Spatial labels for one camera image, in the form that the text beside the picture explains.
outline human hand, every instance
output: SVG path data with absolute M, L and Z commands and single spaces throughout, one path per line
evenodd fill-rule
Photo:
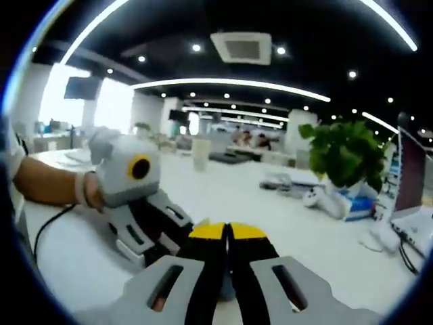
M 99 213 L 103 213 L 104 198 L 95 173 L 86 173 L 84 176 L 84 193 L 87 204 Z

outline sleeve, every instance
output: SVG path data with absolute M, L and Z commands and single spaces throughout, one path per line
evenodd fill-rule
M 23 147 L 19 145 L 14 130 L 10 124 L 7 126 L 7 144 L 8 147 L 5 155 L 5 161 L 9 180 L 12 181 L 16 176 L 22 159 L 26 156 L 26 154 Z

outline paper cup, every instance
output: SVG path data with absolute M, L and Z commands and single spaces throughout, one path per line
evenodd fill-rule
M 210 154 L 210 140 L 193 139 L 192 140 L 192 158 L 194 169 L 196 171 L 205 171 L 208 166 Z

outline yellow circular eye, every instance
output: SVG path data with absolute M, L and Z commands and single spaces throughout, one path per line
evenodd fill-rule
M 146 177 L 150 171 L 150 159 L 145 155 L 139 155 L 128 165 L 128 176 L 135 181 L 139 181 Z

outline person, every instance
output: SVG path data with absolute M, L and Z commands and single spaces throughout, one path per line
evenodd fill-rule
M 14 183 L 25 199 L 58 207 L 82 204 L 102 212 L 104 199 L 96 174 L 57 169 L 27 156 L 10 124 L 7 140 L 5 162 L 9 182 Z
M 237 142 L 237 144 L 241 147 L 250 147 L 251 139 L 251 133 L 248 130 L 245 130 L 242 138 Z
M 235 131 L 231 134 L 231 139 L 234 144 L 237 144 L 239 140 L 242 138 L 242 130 L 239 125 L 236 125 Z
M 257 148 L 271 150 L 271 140 L 264 133 L 258 135 Z

